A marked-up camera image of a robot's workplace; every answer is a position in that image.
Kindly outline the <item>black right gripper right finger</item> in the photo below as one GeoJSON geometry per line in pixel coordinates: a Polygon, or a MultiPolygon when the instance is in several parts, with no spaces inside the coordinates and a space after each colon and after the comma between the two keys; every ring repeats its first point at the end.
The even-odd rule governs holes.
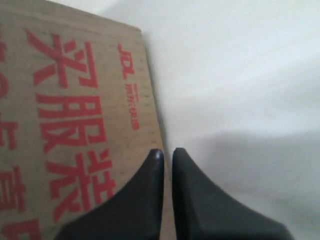
{"type": "Polygon", "coordinates": [[[176,148],[172,155],[172,202],[178,240],[293,239],[282,223],[214,184],[184,148],[176,148]]]}

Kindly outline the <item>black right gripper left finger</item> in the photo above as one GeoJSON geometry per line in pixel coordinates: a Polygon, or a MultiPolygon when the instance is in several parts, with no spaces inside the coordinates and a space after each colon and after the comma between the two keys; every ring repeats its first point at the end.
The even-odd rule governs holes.
{"type": "Polygon", "coordinates": [[[164,200],[164,154],[151,149],[111,199],[66,224],[57,240],[158,240],[164,200]]]}

